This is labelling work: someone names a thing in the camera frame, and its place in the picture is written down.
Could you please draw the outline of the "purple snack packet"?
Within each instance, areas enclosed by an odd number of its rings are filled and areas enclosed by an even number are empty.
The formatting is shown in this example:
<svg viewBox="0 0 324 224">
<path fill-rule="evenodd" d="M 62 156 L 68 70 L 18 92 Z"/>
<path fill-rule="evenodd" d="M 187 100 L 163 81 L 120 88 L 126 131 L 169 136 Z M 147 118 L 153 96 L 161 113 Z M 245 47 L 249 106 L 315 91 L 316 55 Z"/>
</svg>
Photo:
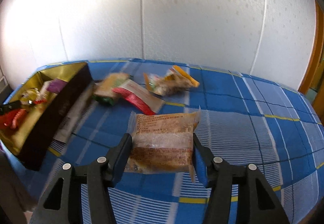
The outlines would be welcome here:
<svg viewBox="0 0 324 224">
<path fill-rule="evenodd" d="M 49 85 L 47 86 L 47 91 L 51 93 L 60 93 L 61 90 L 66 86 L 67 82 L 61 79 L 54 79 L 50 81 Z"/>
</svg>

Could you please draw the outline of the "white red snack packet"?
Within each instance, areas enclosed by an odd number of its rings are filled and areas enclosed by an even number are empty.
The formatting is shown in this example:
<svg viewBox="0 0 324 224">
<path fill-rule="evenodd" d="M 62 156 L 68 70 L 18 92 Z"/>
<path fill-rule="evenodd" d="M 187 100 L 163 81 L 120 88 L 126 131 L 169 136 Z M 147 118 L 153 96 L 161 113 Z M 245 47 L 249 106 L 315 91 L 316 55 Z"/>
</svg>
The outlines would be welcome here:
<svg viewBox="0 0 324 224">
<path fill-rule="evenodd" d="M 113 88 L 113 92 L 119 94 L 147 116 L 157 114 L 165 103 L 164 100 L 153 96 L 147 89 L 130 79 Z"/>
</svg>

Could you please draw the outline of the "green brown snack packet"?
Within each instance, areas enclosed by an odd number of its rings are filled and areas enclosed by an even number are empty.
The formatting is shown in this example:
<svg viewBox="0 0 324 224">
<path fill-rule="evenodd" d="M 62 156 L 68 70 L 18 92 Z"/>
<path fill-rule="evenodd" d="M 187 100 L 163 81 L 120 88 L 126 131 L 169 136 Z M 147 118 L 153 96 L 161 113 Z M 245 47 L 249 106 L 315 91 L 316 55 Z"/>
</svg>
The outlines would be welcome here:
<svg viewBox="0 0 324 224">
<path fill-rule="evenodd" d="M 120 95 L 115 93 L 113 89 L 122 85 L 129 78 L 130 75 L 127 73 L 110 73 L 96 86 L 93 91 L 93 98 L 102 105 L 115 105 Z"/>
</svg>

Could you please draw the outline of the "brown cake clear packet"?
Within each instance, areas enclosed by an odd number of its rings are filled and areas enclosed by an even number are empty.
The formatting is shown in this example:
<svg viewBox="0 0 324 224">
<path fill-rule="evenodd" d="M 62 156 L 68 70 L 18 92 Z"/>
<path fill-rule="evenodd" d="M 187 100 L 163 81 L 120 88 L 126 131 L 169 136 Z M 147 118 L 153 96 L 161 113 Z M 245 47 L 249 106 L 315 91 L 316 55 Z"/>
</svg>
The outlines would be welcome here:
<svg viewBox="0 0 324 224">
<path fill-rule="evenodd" d="M 200 110 L 153 116 L 132 112 L 127 128 L 132 136 L 132 150 L 124 171 L 138 174 L 188 172 L 195 182 L 193 133 L 200 114 Z"/>
</svg>

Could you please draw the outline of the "large red snack packet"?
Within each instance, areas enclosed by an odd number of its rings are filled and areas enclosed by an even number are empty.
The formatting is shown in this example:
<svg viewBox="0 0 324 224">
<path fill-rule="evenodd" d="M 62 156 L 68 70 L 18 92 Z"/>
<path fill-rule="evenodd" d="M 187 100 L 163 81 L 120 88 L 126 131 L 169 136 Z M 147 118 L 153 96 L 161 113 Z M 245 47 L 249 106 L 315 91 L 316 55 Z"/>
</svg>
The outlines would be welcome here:
<svg viewBox="0 0 324 224">
<path fill-rule="evenodd" d="M 1 130 L 13 129 L 16 130 L 23 123 L 28 112 L 26 109 L 14 109 L 1 116 Z"/>
</svg>

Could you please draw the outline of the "wooden door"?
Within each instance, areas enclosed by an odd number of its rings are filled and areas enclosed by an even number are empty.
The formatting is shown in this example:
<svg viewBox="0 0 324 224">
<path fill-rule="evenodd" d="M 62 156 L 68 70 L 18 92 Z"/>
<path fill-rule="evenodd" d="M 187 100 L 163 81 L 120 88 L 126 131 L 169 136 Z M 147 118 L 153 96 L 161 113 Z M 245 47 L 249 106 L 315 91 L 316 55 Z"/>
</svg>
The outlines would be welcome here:
<svg viewBox="0 0 324 224">
<path fill-rule="evenodd" d="M 306 69 L 306 73 L 299 86 L 298 91 L 304 95 L 310 90 L 317 92 L 311 105 L 317 113 L 321 123 L 323 123 L 323 10 L 317 0 L 316 27 L 312 53 Z"/>
</svg>

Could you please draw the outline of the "gold black gift box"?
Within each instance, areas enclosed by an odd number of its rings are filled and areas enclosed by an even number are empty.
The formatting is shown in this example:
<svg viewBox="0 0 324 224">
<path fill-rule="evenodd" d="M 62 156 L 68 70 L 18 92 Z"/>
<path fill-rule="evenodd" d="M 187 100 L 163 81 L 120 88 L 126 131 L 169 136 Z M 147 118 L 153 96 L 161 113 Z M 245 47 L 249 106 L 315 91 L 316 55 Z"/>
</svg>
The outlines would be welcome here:
<svg viewBox="0 0 324 224">
<path fill-rule="evenodd" d="M 47 86 L 54 79 L 67 82 L 60 93 L 47 91 Z M 16 130 L 1 130 L 4 146 L 22 163 L 33 171 L 39 171 L 52 139 L 73 104 L 92 81 L 86 62 L 58 65 L 37 71 L 6 103 L 20 100 L 27 89 L 37 88 L 47 97 L 47 103 L 35 106 L 23 106 L 28 114 Z"/>
</svg>

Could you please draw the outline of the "orange clear snack bag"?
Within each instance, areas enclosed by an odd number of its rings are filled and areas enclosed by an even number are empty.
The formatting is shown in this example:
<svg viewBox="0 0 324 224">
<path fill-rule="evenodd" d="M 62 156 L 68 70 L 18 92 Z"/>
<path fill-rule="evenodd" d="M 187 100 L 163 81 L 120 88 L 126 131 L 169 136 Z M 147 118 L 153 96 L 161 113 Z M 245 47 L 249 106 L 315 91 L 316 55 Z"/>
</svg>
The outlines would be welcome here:
<svg viewBox="0 0 324 224">
<path fill-rule="evenodd" d="M 190 88 L 198 88 L 200 85 L 178 65 L 173 65 L 165 76 L 144 73 L 143 77 L 146 89 L 159 96 L 171 96 Z"/>
</svg>

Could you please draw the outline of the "yellow black snack packet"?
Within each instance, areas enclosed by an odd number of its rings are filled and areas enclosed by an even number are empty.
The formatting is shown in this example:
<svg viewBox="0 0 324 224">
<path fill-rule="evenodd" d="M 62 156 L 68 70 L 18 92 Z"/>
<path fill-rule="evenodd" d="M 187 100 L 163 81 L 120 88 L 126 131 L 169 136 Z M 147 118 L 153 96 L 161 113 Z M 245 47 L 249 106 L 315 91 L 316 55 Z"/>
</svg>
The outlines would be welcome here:
<svg viewBox="0 0 324 224">
<path fill-rule="evenodd" d="M 47 103 L 47 97 L 37 88 L 27 89 L 23 92 L 20 102 L 23 106 L 35 106 Z"/>
</svg>

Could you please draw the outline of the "long white snack packet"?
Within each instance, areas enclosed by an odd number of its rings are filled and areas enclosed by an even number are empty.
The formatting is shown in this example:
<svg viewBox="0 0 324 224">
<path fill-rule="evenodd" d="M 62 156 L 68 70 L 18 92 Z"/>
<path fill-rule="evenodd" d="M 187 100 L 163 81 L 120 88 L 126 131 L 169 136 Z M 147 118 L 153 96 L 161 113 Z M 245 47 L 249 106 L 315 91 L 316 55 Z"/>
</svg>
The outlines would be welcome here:
<svg viewBox="0 0 324 224">
<path fill-rule="evenodd" d="M 97 105 L 93 99 L 93 91 L 95 88 L 96 84 L 91 82 L 79 96 L 56 131 L 53 137 L 54 140 L 61 143 L 67 143 L 70 136 L 81 128 L 90 112 L 92 112 Z"/>
</svg>

